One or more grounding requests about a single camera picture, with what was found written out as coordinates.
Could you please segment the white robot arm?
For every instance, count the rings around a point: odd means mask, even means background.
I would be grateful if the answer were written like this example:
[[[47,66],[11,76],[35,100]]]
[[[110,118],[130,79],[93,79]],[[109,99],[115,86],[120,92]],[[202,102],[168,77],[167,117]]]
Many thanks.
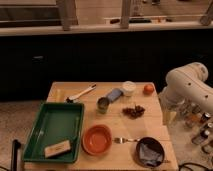
[[[208,69],[200,62],[167,73],[167,85],[158,94],[164,125],[169,123],[171,114],[177,112],[186,100],[197,104],[204,112],[213,114],[213,88],[205,83],[207,78]]]

